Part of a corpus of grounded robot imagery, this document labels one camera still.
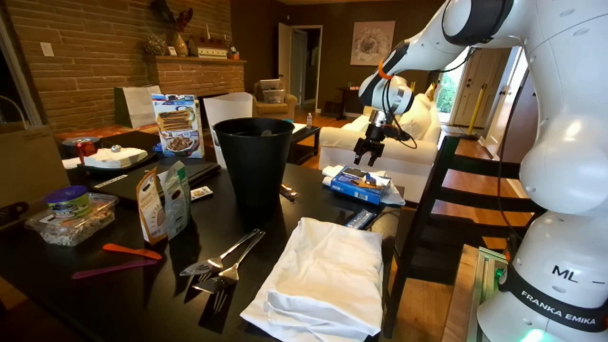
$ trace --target light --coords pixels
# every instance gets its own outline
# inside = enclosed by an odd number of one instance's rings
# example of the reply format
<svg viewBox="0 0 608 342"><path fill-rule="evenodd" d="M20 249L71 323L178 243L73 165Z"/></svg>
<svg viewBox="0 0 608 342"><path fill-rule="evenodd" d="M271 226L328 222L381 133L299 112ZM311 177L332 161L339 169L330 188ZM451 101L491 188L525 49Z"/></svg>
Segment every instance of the light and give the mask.
<svg viewBox="0 0 608 342"><path fill-rule="evenodd" d="M577 137L582 133L584 123L582 121L573 121L567 129L565 140L577 140Z"/></svg>
<svg viewBox="0 0 608 342"><path fill-rule="evenodd" d="M525 338L522 338L522 342L541 342L541 340L546 340L546 332L541 329L533 329L527 332Z"/></svg>

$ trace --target food package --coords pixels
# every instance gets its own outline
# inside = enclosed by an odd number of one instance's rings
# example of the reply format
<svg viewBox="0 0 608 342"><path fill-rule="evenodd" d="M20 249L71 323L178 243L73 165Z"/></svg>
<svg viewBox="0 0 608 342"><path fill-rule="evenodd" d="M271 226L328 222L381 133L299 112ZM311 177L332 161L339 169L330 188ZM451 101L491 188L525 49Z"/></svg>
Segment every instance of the food package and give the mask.
<svg viewBox="0 0 608 342"><path fill-rule="evenodd" d="M204 131L197 95L153 95L153 108L166 156L204 158Z"/></svg>
<svg viewBox="0 0 608 342"><path fill-rule="evenodd" d="M330 188L362 201L383 205L383 197L389 194L392 180L389 177L379 177L375 173L364 173L360 169L343 169Z"/></svg>
<svg viewBox="0 0 608 342"><path fill-rule="evenodd" d="M157 169L138 182L140 224L147 243L155 245L168 237L166 211L159 196Z"/></svg>
<svg viewBox="0 0 608 342"><path fill-rule="evenodd" d="M62 215L52 207L31 216L28 226L35 228L45 241L52 245L75 247L96 232L115 222L117 196L109 194L88 194L90 209L86 215Z"/></svg>
<svg viewBox="0 0 608 342"><path fill-rule="evenodd" d="M176 161L168 171L159 175L166 196L166 232L174 239L189 226L191 218L191 184L183 161Z"/></svg>

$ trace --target cereal box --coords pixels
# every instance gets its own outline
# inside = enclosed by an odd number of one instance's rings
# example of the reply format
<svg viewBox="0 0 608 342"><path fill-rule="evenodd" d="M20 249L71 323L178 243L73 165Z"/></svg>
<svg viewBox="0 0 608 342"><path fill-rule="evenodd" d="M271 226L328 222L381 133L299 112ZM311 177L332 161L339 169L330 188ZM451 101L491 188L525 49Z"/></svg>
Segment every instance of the cereal box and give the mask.
<svg viewBox="0 0 608 342"><path fill-rule="evenodd" d="M153 108L166 156L206 156L200 102L197 95L155 93Z"/></svg>

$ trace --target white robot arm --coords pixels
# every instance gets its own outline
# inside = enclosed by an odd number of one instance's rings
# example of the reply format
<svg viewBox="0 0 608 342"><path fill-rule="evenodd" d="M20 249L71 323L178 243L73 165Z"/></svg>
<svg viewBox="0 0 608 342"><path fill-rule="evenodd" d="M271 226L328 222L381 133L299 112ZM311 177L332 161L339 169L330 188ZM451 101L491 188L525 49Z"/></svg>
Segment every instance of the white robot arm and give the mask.
<svg viewBox="0 0 608 342"><path fill-rule="evenodd" d="M503 291L478 311L491 340L608 340L607 36L605 0L449 0L362 83L362 101L381 120L356 154L375 159L379 131L411 102L400 72L444 68L466 45L525 47L541 129L522 182L548 213L527 232Z"/></svg>

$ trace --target white towel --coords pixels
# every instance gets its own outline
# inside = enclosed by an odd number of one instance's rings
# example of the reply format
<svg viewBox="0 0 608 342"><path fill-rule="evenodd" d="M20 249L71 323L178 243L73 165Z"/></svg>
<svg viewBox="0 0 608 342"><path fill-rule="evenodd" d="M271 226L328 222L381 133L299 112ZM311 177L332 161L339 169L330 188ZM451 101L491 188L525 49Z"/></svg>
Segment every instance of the white towel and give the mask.
<svg viewBox="0 0 608 342"><path fill-rule="evenodd" d="M301 218L242 317L280 340L366 340L383 325L381 235Z"/></svg>

